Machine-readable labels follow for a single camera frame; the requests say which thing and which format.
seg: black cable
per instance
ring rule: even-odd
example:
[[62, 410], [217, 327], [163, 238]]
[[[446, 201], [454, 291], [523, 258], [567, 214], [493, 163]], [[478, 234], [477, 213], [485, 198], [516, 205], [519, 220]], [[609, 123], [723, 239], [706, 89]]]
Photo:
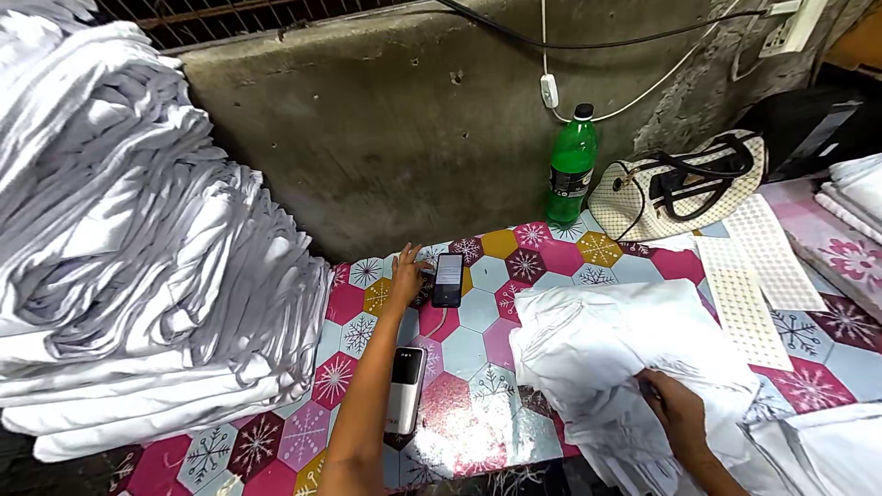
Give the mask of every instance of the black cable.
[[479, 22], [486, 26], [492, 27], [493, 29], [498, 30], [500, 33], [505, 34], [515, 40], [522, 41], [528, 45], [533, 45], [535, 47], [541, 47], [544, 49], [561, 49], [561, 50], [590, 50], [590, 49], [611, 49], [613, 47], [623, 47], [625, 45], [634, 45], [637, 43], [643, 43], [645, 41], [658, 40], [659, 38], [664, 38], [667, 36], [673, 36], [675, 34], [685, 33], [687, 31], [691, 31], [693, 29], [699, 29], [700, 27], [704, 27], [715, 22], [721, 22], [723, 20], [735, 19], [740, 17], [747, 16], [761, 16], [766, 13], [765, 10], [762, 11], [744, 11], [744, 12], [736, 12], [734, 14], [729, 14], [725, 16], [720, 16], [716, 19], [709, 19], [704, 22], [693, 24], [692, 26], [681, 27], [679, 29], [674, 29], [671, 31], [665, 31], [664, 33], [658, 34], [650, 34], [649, 36], [642, 36], [640, 38], [634, 38], [632, 40], [624, 40], [624, 41], [608, 41], [606, 43], [592, 43], [587, 45], [565, 45], [561, 43], [546, 43], [543, 41], [534, 40], [533, 38], [528, 38], [525, 35], [518, 33], [516, 31], [511, 30], [510, 28], [503, 26], [496, 22], [495, 20], [483, 16], [480, 12], [469, 9], [463, 4], [459, 2], [455, 2], [454, 0], [437, 0], [440, 4], [446, 5], [450, 7], [456, 13], [461, 15], [464, 18], [472, 19], [473, 21]]

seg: white cable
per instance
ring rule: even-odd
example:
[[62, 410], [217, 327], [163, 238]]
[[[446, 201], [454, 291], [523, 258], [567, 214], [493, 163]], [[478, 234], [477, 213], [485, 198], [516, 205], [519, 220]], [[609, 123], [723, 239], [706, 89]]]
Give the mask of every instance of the white cable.
[[[542, 0], [542, 43], [545, 43], [545, 0]], [[549, 51], [542, 47], [542, 70], [549, 73]]]
[[[725, 11], [721, 16], [728, 15], [730, 12], [732, 12], [732, 9], [734, 9], [735, 6], [738, 5], [738, 2], [740, 2], [740, 1], [741, 1], [741, 0], [734, 0], [734, 1], [732, 2], [732, 4], [729, 5], [729, 8], [727, 8], [726, 11]], [[543, 40], [543, 41], [545, 41], [545, 37], [544, 37], [544, 30], [545, 30], [545, 8], [544, 8], [544, 5], [545, 5], [545, 0], [542, 0], [542, 31], [543, 31], [543, 33], [542, 33], [542, 40]], [[692, 45], [692, 48], [689, 49], [688, 52], [686, 52], [686, 55], [684, 55], [683, 58], [680, 59], [680, 62], [677, 62], [676, 65], [675, 65], [670, 71], [668, 71], [667, 74], [665, 74], [664, 76], [662, 76], [661, 79], [659, 79], [658, 81], [656, 81], [655, 84], [652, 85], [652, 86], [650, 86], [649, 89], [647, 89], [645, 92], [643, 92], [643, 94], [641, 94], [640, 96], [638, 96], [637, 98], [635, 98], [634, 100], [632, 100], [631, 103], [628, 103], [627, 105], [625, 105], [625, 106], [622, 107], [621, 109], [616, 110], [615, 112], [609, 113], [609, 114], [607, 114], [607, 115], [605, 115], [605, 116], [592, 117], [591, 122], [599, 122], [599, 121], [602, 121], [602, 120], [604, 120], [604, 119], [609, 119], [610, 117], [617, 116], [618, 114], [621, 114], [622, 112], [624, 112], [624, 111], [626, 111], [627, 109], [629, 109], [630, 107], [632, 107], [632, 106], [633, 106], [635, 103], [637, 103], [638, 101], [643, 100], [644, 97], [646, 97], [648, 94], [652, 93], [653, 90], [655, 90], [655, 88], [659, 87], [659, 85], [660, 85], [661, 83], [663, 83], [667, 78], [669, 78], [671, 74], [673, 74], [674, 72], [676, 72], [676, 70], [679, 69], [680, 66], [683, 65], [683, 64], [686, 62], [686, 60], [687, 60], [687, 59], [688, 59], [693, 53], [695, 53], [695, 50], [697, 50], [697, 49], [699, 48], [699, 46], [700, 46], [700, 44], [701, 44], [701, 41], [704, 40], [705, 37], [708, 36], [708, 35], [711, 33], [711, 31], [713, 31], [713, 30], [714, 30], [719, 24], [720, 24], [719, 22], [714, 22], [712, 25], [710, 25], [710, 26], [707, 28], [707, 30], [705, 31], [705, 33], [702, 34], [701, 37], [698, 38], [697, 41], [695, 41], [695, 44]], [[547, 64], [545, 64], [545, 66], [546, 66], [545, 71], [546, 71], [546, 73], [548, 73]], [[566, 119], [566, 118], [560, 116], [560, 115], [557, 113], [557, 109], [552, 109], [552, 112], [554, 112], [555, 117], [557, 117], [557, 118], [560, 119], [561, 121], [566, 122], [566, 123], [571, 122], [570, 119]]]
[[432, 329], [432, 332], [426, 334], [426, 339], [429, 339], [430, 337], [432, 337], [432, 335], [435, 334], [435, 331], [440, 329], [441, 326], [443, 326], [446, 321], [447, 321], [447, 307], [444, 307], [441, 310], [441, 321], [438, 322], [438, 325], [434, 329]]

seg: smartphone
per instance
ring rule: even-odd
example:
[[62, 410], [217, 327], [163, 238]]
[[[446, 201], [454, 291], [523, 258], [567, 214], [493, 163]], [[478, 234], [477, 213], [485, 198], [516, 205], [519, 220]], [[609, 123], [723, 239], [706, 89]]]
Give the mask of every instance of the smartphone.
[[432, 290], [432, 306], [459, 308], [462, 303], [462, 253], [441, 253]]
[[386, 432], [410, 434], [414, 431], [425, 370], [425, 349], [409, 346], [395, 349], [392, 387], [389, 388], [389, 405], [386, 408]]

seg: electrical outlet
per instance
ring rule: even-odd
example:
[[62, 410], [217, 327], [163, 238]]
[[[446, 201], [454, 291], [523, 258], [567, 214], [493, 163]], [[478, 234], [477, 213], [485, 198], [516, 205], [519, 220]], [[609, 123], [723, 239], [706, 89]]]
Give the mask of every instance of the electrical outlet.
[[803, 0], [799, 10], [766, 37], [760, 58], [802, 51], [826, 3], [827, 0]]

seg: metal grate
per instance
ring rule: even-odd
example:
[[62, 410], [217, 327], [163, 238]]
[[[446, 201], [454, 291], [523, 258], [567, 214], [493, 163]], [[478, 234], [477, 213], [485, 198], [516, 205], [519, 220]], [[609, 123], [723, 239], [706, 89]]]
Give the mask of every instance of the metal grate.
[[138, 24], [159, 49], [179, 49], [261, 31], [373, 11], [410, 0], [96, 0], [110, 19]]

